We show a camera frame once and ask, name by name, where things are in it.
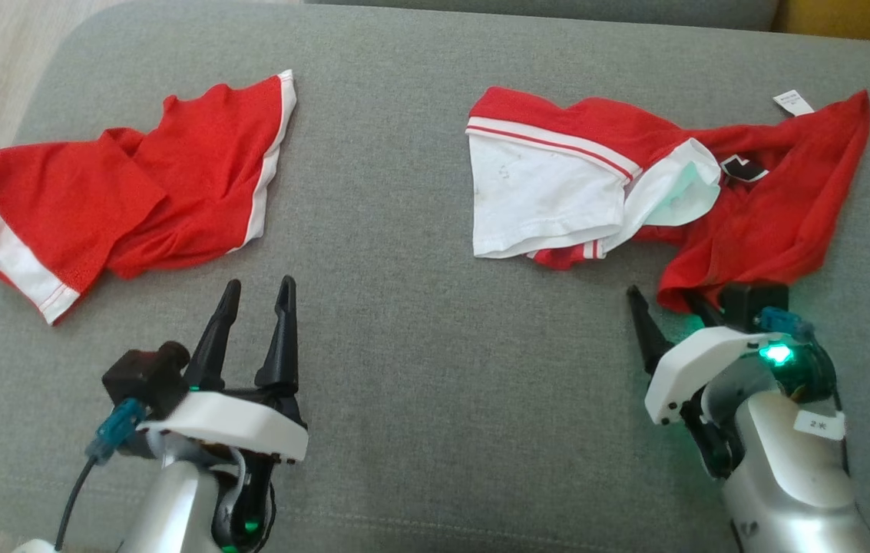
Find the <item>white trim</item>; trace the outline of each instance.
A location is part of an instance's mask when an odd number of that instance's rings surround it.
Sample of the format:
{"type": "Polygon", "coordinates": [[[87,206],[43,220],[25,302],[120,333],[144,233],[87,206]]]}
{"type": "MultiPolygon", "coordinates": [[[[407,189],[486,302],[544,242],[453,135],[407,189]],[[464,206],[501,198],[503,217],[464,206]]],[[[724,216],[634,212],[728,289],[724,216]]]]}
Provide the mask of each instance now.
{"type": "Polygon", "coordinates": [[[617,153],[615,150],[611,150],[610,147],[603,146],[602,144],[597,143],[596,141],[590,141],[583,139],[582,137],[573,137],[569,135],[562,135],[561,133],[555,133],[554,131],[549,131],[547,129],[542,129],[540,127],[535,127],[533,125],[524,125],[523,123],[515,123],[513,121],[502,121],[499,119],[490,119],[488,117],[469,117],[469,126],[465,129],[466,134],[473,135],[481,135],[486,137],[496,137],[497,139],[509,140],[509,141],[519,141],[522,144],[528,144],[528,146],[533,147],[542,147],[545,150],[558,150],[561,153],[565,154],[575,154],[578,157],[583,158],[586,161],[597,162],[598,164],[602,164],[603,167],[613,169],[617,173],[621,174],[616,167],[611,167],[610,164],[617,165],[621,167],[626,172],[628,172],[632,176],[636,176],[641,171],[641,167],[639,164],[636,164],[635,161],[629,160],[628,157],[617,153]],[[548,143],[557,144],[556,147],[548,146],[548,144],[541,144],[534,140],[522,141],[519,137],[511,137],[505,135],[498,135],[496,133],[487,133],[485,131],[481,131],[479,129],[473,129],[471,127],[485,127],[487,129],[493,129],[495,131],[511,133],[514,135],[520,135],[524,137],[529,137],[529,139],[539,140],[539,141],[548,141],[548,143]],[[568,150],[567,148],[562,148],[561,146],[567,146],[572,148],[578,148],[578,150],[590,151],[590,153],[597,155],[604,160],[610,162],[610,164],[603,164],[602,161],[596,160],[595,157],[591,157],[591,155],[586,155],[582,153],[578,153],[575,150],[568,150]]]}
{"type": "Polygon", "coordinates": [[[722,168],[704,144],[678,144],[635,181],[625,199],[624,220],[616,234],[600,238],[599,257],[632,238],[644,224],[680,227],[707,214],[720,194],[722,168]]]}
{"type": "Polygon", "coordinates": [[[291,70],[289,69],[280,73],[277,77],[281,84],[281,124],[277,128],[277,136],[274,137],[273,143],[270,144],[267,152],[263,155],[260,175],[256,179],[256,186],[253,187],[251,214],[247,220],[247,233],[244,235],[244,241],[228,253],[237,251],[244,247],[247,242],[260,238],[263,235],[263,223],[265,223],[267,213],[267,183],[277,173],[277,158],[281,151],[281,141],[284,140],[284,132],[288,127],[288,119],[290,119],[291,112],[298,101],[295,95],[294,76],[291,70]]]}
{"type": "Polygon", "coordinates": [[[8,227],[1,214],[0,273],[30,299],[49,325],[80,298],[78,291],[66,286],[35,258],[35,253],[8,227]]]}

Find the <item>gray couch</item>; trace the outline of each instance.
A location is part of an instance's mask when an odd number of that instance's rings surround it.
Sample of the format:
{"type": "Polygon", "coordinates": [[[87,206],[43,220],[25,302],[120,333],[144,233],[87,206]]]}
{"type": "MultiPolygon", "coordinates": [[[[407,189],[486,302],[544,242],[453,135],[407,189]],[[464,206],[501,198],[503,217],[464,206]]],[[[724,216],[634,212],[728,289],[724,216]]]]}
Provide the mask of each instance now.
{"type": "Polygon", "coordinates": [[[779,7],[779,0],[309,0],[306,3],[655,22],[750,31],[768,31],[779,7]]]}
{"type": "MultiPolygon", "coordinates": [[[[307,461],[276,472],[280,551],[730,552],[718,485],[683,428],[650,423],[624,291],[673,255],[631,243],[555,273],[473,259],[463,129],[493,84],[558,104],[632,102],[685,127],[776,123],[771,97],[870,90],[870,42],[336,6],[135,3],[82,25],[18,143],[149,129],[195,97],[294,69],[298,108],[266,235],[132,281],[105,277],[57,328],[0,283],[0,528],[51,538],[111,409],[126,349],[192,344],[228,279],[244,301],[229,385],[263,360],[276,285],[298,283],[307,461]]],[[[825,266],[793,288],[839,360],[870,524],[870,141],[825,266]]],[[[657,314],[674,336],[690,322],[657,314]]],[[[70,539],[112,548],[157,468],[91,476],[70,539]]]]}

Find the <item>label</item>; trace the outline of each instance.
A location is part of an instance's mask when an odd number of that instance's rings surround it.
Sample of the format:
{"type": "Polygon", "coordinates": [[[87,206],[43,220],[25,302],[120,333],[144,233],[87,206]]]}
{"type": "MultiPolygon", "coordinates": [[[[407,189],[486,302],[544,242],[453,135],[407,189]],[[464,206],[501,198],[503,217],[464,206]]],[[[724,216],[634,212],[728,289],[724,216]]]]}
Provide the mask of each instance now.
{"type": "Polygon", "coordinates": [[[775,99],[776,104],[779,104],[780,108],[786,109],[794,117],[796,115],[813,113],[813,108],[810,107],[810,104],[807,104],[806,100],[797,91],[783,92],[778,97],[772,97],[772,99],[775,99]]]}
{"type": "Polygon", "coordinates": [[[796,413],[793,429],[839,441],[845,438],[845,413],[838,412],[837,416],[822,416],[800,409],[800,412],[796,413]]]}
{"type": "Polygon", "coordinates": [[[765,167],[757,164],[755,161],[748,161],[741,155],[734,154],[727,160],[722,161],[722,171],[726,175],[734,179],[739,179],[742,182],[755,182],[758,179],[769,174],[765,167]]]}

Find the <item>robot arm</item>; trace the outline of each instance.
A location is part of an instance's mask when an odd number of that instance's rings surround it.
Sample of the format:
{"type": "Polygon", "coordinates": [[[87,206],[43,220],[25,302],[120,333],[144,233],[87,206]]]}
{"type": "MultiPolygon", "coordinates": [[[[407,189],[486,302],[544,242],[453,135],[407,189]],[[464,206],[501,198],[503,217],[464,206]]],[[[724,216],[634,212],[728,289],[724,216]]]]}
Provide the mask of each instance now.
{"type": "MultiPolygon", "coordinates": [[[[256,553],[269,539],[274,466],[302,461],[308,447],[295,399],[295,281],[285,276],[278,291],[277,324],[255,388],[224,389],[220,374],[239,300],[240,283],[231,280],[191,358],[179,343],[131,350],[102,378],[116,409],[88,448],[90,466],[115,449],[162,466],[120,553],[256,553]],[[235,470],[220,469],[225,465],[235,470]]],[[[55,546],[32,540],[15,553],[58,551],[71,506],[55,546]]]]}
{"type": "Polygon", "coordinates": [[[810,414],[800,403],[836,397],[837,376],[812,326],[786,311],[789,291],[733,284],[723,315],[690,295],[707,326],[676,346],[639,290],[627,295],[651,376],[646,410],[655,423],[683,423],[708,475],[723,480],[739,550],[870,553],[835,436],[800,426],[810,414]]]}

